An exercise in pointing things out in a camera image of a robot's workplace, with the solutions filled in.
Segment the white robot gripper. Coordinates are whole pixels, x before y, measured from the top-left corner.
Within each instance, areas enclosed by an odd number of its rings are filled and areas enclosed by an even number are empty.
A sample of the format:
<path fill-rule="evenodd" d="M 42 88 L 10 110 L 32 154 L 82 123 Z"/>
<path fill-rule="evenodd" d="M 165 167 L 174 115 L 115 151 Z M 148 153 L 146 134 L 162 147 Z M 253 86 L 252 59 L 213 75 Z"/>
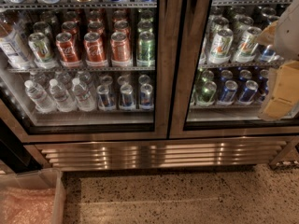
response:
<path fill-rule="evenodd" d="M 257 42 L 274 45 L 279 56 L 294 60 L 269 69 L 268 94 L 258 116 L 266 121 L 279 120 L 299 102 L 299 0 L 293 0 L 278 21 L 265 27 Z"/>

